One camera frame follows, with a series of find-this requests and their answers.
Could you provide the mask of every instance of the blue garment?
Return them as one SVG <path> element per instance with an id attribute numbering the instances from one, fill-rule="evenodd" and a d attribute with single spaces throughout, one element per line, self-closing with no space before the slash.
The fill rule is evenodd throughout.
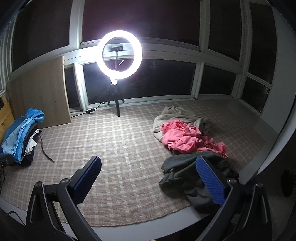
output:
<path id="1" fill-rule="evenodd" d="M 6 130 L 2 142 L 3 153 L 1 156 L 12 154 L 15 162 L 22 161 L 22 148 L 24 145 L 24 138 L 29 131 L 32 124 L 35 122 L 42 122 L 44 120 L 44 113 L 37 109 L 28 109 L 25 116 L 22 116 L 14 121 L 14 123 Z"/>

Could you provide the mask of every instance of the dark green fabric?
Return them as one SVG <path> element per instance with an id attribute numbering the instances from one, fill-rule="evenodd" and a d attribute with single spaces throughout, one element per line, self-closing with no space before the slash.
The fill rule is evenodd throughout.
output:
<path id="1" fill-rule="evenodd" d="M 161 166 L 165 176 L 159 186 L 171 197 L 185 194 L 196 210 L 208 213 L 209 207 L 214 207 L 215 204 L 196 171 L 196 159 L 201 156 L 206 157 L 227 178 L 238 178 L 227 159 L 219 154 L 212 151 L 195 152 L 167 158 Z"/>

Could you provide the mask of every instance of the ring light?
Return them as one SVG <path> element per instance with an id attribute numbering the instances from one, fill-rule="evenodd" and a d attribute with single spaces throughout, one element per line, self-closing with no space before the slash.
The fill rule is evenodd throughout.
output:
<path id="1" fill-rule="evenodd" d="M 113 69 L 109 69 L 106 64 L 104 63 L 104 59 L 103 59 L 103 51 L 104 51 L 104 47 L 107 44 L 107 42 L 115 37 L 122 37 L 127 39 L 133 49 L 134 49 L 134 60 L 132 65 L 125 71 L 116 71 Z M 117 84 L 117 80 L 120 79 L 125 79 L 127 77 L 130 77 L 132 74 L 134 74 L 137 69 L 139 68 L 141 61 L 142 61 L 142 57 L 143 57 L 143 52 L 142 52 L 142 47 L 141 44 L 139 42 L 139 40 L 131 33 L 127 32 L 127 31 L 123 31 L 123 30 L 116 30 L 113 32 L 110 32 L 108 34 L 106 34 L 100 41 L 98 44 L 98 58 L 97 58 L 97 63 L 98 66 L 100 68 L 100 70 L 107 75 L 108 77 L 110 77 L 111 82 L 113 84 Z"/>

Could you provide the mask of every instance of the crumpled pink fabric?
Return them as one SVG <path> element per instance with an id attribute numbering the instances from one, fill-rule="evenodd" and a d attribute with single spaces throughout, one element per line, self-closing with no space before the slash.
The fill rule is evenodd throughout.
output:
<path id="1" fill-rule="evenodd" d="M 174 120 L 161 125 L 163 144 L 169 149 L 178 150 L 182 154 L 196 151 L 213 151 L 227 158 L 224 142 L 215 144 L 214 139 L 201 135 L 200 130 L 183 121 Z"/>

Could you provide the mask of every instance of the beige plaid cloth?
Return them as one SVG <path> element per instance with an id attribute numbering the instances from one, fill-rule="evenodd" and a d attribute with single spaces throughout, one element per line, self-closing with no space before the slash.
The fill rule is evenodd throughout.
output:
<path id="1" fill-rule="evenodd" d="M 1 197 L 27 210 L 37 181 L 59 183 L 82 168 L 91 156 L 102 160 L 102 171 L 84 203 L 78 207 L 91 226 L 120 226 L 145 222 L 190 205 L 186 198 L 169 198 L 159 188 L 160 169 L 171 155 L 153 135 L 154 118 L 168 106 L 184 106 L 209 117 L 214 123 L 210 137 L 224 141 L 232 167 L 239 171 L 262 149 L 264 140 L 244 124 L 227 105 L 229 100 L 189 100 L 99 110 L 72 119 L 71 124 L 43 129 L 49 161 L 35 149 L 27 168 L 7 167 Z M 66 222 L 58 207 L 61 221 Z"/>

